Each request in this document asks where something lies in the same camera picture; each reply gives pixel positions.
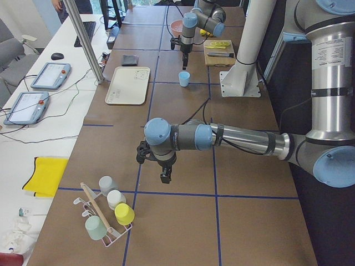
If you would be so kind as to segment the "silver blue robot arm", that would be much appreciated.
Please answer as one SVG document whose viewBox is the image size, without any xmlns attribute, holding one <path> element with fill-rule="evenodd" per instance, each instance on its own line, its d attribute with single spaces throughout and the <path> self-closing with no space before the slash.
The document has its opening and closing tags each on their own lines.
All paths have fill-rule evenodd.
<svg viewBox="0 0 355 266">
<path fill-rule="evenodd" d="M 225 29 L 225 20 L 226 13 L 216 1 L 195 1 L 191 11 L 183 16 L 182 33 L 170 39 L 171 49 L 179 45 L 183 54 L 188 55 L 192 51 L 196 27 L 220 37 Z"/>
<path fill-rule="evenodd" d="M 236 63 L 220 74 L 224 97 L 250 96 L 259 75 L 271 95 L 278 129 L 248 130 L 193 116 L 181 124 L 158 117 L 144 126 L 136 160 L 157 162 L 163 183 L 171 181 L 176 152 L 226 146 L 276 156 L 335 188 L 354 185 L 354 2 L 284 1 L 283 43 L 305 44 L 311 73 L 302 88 L 282 90 L 286 78 L 269 66 L 290 69 L 285 58 L 260 55 L 277 1 L 250 1 Z"/>
</svg>

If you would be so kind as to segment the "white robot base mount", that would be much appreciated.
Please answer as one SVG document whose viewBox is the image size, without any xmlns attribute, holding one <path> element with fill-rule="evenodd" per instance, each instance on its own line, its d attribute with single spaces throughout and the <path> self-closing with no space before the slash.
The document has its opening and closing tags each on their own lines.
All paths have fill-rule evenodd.
<svg viewBox="0 0 355 266">
<path fill-rule="evenodd" d="M 276 0 L 250 1 L 235 65 L 229 71 L 220 72 L 223 97 L 261 96 L 257 57 L 275 5 Z"/>
</svg>

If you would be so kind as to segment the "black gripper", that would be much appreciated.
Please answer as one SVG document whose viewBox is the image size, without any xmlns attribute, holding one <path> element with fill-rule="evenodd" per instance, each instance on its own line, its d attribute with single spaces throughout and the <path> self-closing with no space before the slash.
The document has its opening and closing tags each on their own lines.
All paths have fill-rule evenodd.
<svg viewBox="0 0 355 266">
<path fill-rule="evenodd" d="M 155 161 L 162 167 L 160 179 L 162 183 L 171 182 L 172 166 L 176 162 L 175 151 L 169 150 L 167 154 L 158 155 L 154 153 L 147 141 L 141 141 L 136 148 L 136 161 L 139 164 L 143 164 L 145 160 Z"/>
<path fill-rule="evenodd" d="M 182 69 L 186 70 L 188 65 L 188 54 L 192 51 L 192 38 L 179 35 L 178 37 L 171 37 L 170 47 L 171 50 L 174 50 L 175 47 L 179 45 L 180 51 L 182 54 Z"/>
</svg>

